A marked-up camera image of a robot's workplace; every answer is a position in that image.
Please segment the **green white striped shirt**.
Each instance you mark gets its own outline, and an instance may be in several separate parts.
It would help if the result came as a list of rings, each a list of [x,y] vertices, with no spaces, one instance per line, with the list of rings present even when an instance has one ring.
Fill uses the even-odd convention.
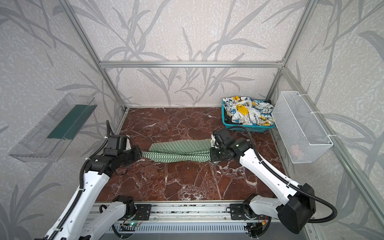
[[[160,163],[205,163],[211,160],[211,146],[210,139],[153,143],[147,152],[143,152],[143,158]]]

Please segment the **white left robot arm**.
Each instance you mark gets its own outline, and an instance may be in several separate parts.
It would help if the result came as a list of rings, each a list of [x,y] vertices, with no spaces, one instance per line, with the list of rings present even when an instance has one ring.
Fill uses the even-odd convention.
[[[129,166],[142,157],[136,146],[129,150],[108,150],[83,164],[80,184],[59,219],[43,237],[45,240],[98,240],[121,219],[135,216],[137,208],[129,196],[118,196],[103,212],[86,224],[100,192],[121,165]]]

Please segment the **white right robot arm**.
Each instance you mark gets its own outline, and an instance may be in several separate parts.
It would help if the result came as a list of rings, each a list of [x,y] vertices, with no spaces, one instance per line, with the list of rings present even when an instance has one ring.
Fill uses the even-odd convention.
[[[243,202],[248,219],[253,220],[260,215],[272,217],[280,220],[290,232],[298,234],[316,212],[315,201],[294,190],[299,184],[257,155],[249,142],[239,140],[228,147],[213,143],[211,158],[215,162],[238,160],[275,194],[276,198],[249,196]]]

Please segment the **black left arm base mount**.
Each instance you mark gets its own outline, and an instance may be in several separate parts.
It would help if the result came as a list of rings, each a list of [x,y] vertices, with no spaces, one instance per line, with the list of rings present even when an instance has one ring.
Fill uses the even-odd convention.
[[[112,202],[121,202],[125,205],[126,210],[120,220],[135,220],[135,221],[148,221],[151,213],[151,204],[135,204],[134,198],[131,196],[119,195],[112,200]]]

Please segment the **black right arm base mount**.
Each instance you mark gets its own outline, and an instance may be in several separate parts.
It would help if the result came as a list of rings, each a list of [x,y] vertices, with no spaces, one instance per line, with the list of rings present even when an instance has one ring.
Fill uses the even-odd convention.
[[[230,204],[226,209],[231,214],[231,220],[268,220],[265,215],[257,215],[250,206],[251,200],[256,197],[255,194],[250,195],[246,200],[237,204]]]

